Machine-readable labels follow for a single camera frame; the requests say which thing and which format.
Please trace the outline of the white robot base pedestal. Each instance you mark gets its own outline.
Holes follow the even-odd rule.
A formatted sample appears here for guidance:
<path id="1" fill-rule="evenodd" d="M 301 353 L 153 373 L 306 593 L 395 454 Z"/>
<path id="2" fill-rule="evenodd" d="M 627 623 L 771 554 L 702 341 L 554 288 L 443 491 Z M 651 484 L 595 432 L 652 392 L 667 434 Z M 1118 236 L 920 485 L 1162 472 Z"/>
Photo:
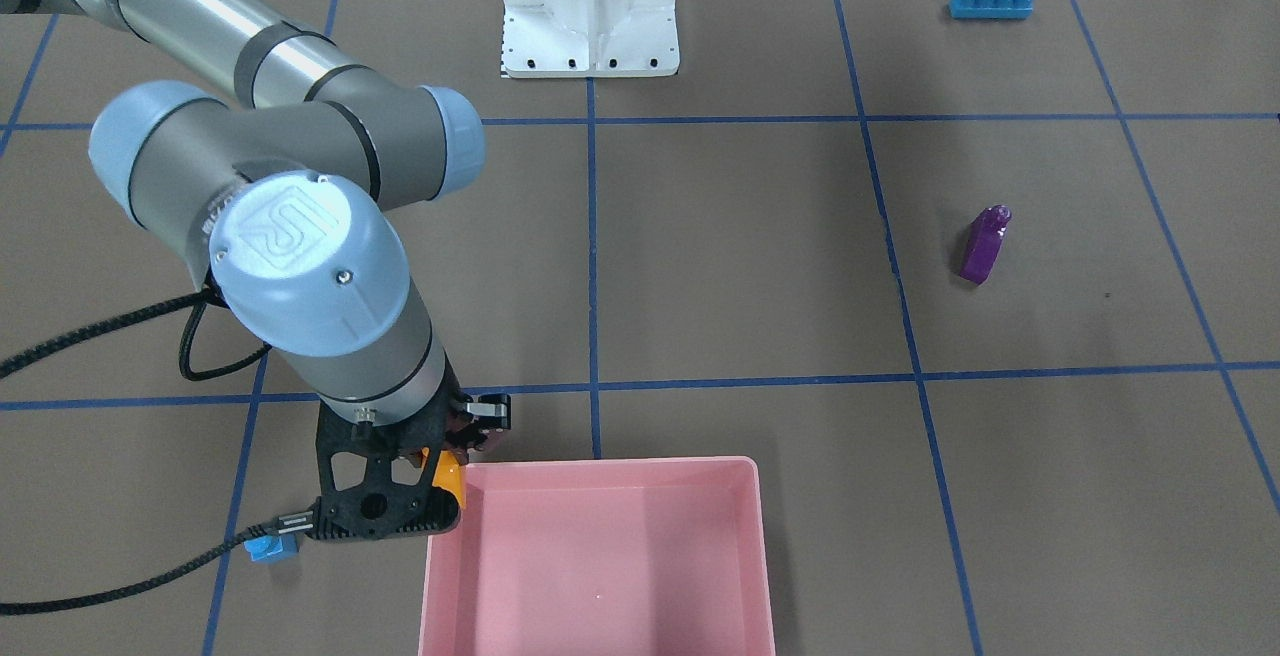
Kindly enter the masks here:
<path id="1" fill-rule="evenodd" d="M 678 73 L 676 0 L 503 0 L 500 73 L 512 79 Z"/>

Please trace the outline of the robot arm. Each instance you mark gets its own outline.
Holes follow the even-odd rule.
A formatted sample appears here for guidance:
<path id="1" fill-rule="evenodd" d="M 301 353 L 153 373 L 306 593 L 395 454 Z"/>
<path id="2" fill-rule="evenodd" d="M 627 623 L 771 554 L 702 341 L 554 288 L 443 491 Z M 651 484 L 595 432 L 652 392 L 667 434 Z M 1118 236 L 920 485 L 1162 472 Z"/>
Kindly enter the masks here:
<path id="1" fill-rule="evenodd" d="M 484 123 L 451 88 L 404 87 L 262 0 L 3 0 L 131 33 L 236 100 L 161 79 L 97 117 L 90 160 L 138 227 L 276 350 L 342 425 L 410 434 L 430 402 L 458 459 L 509 425 L 460 392 L 385 219 L 470 184 Z"/>

